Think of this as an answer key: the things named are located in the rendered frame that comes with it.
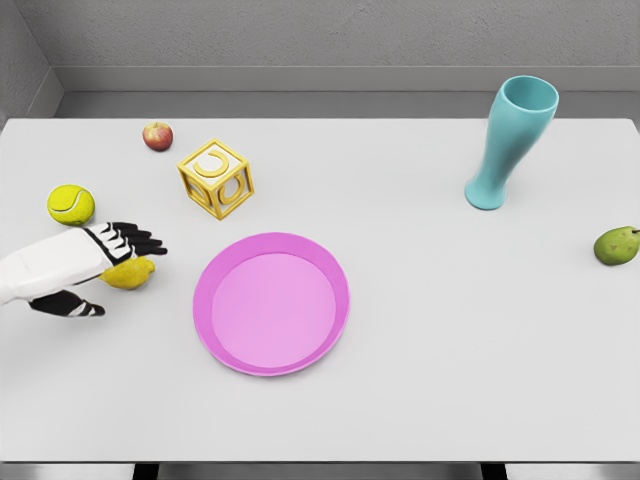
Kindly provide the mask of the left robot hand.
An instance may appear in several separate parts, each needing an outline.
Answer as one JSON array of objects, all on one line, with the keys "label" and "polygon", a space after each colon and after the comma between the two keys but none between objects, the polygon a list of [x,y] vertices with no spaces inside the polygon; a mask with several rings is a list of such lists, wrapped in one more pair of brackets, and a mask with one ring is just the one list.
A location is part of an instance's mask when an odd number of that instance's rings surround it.
[{"label": "left robot hand", "polygon": [[61,317],[97,317],[105,309],[69,290],[137,257],[167,253],[149,231],[127,222],[73,228],[17,252],[20,272],[14,292],[39,312]]}]

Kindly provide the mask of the yellow lemon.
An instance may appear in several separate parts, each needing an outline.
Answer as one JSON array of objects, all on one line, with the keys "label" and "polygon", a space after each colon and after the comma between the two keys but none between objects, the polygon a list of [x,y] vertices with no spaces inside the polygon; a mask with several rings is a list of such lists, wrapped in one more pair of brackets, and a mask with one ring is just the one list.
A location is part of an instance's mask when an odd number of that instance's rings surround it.
[{"label": "yellow lemon", "polygon": [[99,279],[112,288],[134,290],[144,285],[154,272],[152,260],[136,257],[105,270]]}]

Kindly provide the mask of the pink round plate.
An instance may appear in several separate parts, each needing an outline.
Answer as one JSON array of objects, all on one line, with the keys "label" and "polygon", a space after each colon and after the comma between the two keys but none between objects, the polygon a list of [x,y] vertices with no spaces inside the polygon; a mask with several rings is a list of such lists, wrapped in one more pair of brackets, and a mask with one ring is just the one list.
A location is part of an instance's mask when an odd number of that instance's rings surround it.
[{"label": "pink round plate", "polygon": [[303,236],[269,232],[229,245],[204,268],[192,312],[206,350],[243,374],[303,370],[338,342],[350,289],[336,257]]}]

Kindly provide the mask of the yellow tennis ball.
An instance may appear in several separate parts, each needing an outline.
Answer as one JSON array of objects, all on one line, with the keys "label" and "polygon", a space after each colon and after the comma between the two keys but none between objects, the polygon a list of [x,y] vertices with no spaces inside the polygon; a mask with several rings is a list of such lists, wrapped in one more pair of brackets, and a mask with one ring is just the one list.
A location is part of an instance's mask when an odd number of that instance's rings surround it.
[{"label": "yellow tennis ball", "polygon": [[84,187],[60,185],[50,192],[47,211],[55,221],[63,225],[81,226],[93,217],[95,200]]}]

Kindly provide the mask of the red apple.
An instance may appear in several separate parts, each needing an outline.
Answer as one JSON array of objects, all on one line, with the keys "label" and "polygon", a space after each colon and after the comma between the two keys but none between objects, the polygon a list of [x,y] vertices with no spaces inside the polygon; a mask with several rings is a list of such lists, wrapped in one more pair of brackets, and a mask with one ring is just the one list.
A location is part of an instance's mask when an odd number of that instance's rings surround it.
[{"label": "red apple", "polygon": [[166,151],[173,143],[173,130],[164,122],[150,122],[144,126],[142,138],[148,148],[157,152]]}]

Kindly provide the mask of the yellow letter block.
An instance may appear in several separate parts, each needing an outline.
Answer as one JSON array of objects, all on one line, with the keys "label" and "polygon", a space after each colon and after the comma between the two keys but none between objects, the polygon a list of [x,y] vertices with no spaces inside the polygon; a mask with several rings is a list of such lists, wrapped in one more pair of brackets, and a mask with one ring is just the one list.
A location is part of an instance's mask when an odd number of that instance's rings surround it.
[{"label": "yellow letter block", "polygon": [[254,194],[249,161],[212,139],[177,164],[187,195],[217,220]]}]

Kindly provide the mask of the tall teal cup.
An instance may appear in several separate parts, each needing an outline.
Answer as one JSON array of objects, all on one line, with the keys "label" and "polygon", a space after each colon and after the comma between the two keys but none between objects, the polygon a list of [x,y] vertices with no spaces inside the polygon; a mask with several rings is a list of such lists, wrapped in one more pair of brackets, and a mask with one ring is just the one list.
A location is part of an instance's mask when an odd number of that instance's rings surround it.
[{"label": "tall teal cup", "polygon": [[472,206],[495,210],[504,204],[512,172],[545,132],[558,104],[558,91],[544,79],[521,75],[501,85],[489,112],[480,167],[464,189]]}]

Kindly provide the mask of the green pear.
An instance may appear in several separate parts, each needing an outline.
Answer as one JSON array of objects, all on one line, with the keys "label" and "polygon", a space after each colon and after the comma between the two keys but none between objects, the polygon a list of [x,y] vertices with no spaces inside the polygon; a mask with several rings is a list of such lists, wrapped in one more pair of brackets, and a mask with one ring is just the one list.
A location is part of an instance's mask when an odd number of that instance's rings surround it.
[{"label": "green pear", "polygon": [[593,245],[595,257],[604,265],[619,266],[633,260],[640,251],[640,229],[624,226],[603,233]]}]

